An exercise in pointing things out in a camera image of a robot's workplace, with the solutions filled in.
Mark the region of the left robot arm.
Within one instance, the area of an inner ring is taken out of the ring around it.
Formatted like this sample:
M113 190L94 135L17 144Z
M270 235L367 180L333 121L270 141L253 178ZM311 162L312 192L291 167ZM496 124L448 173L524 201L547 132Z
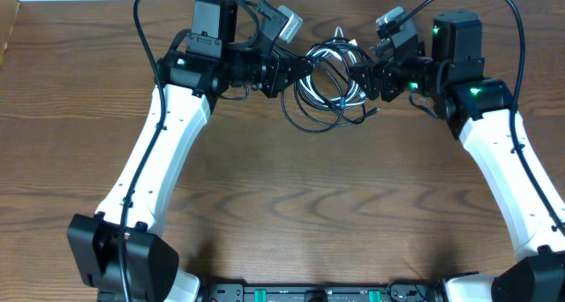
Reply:
M312 72L285 50L302 19L266 1L194 0L192 26L152 58L147 120L124 169L93 215L67 239L83 283L103 301L193 301L200 280L179 266L162 234L185 160L231 87L275 98Z

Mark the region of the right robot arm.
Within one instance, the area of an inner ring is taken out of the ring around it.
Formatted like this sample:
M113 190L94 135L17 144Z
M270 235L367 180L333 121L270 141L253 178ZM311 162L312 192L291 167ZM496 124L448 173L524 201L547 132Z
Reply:
M366 97L385 102L399 94L433 101L431 116L479 166L502 213L516 263L499 276L468 273L430 287L427 301L561 301L564 298L564 203L513 111L501 79L484 74L482 25L477 14L444 12L433 20L425 52L409 14L395 8L376 21L375 57L352 67Z

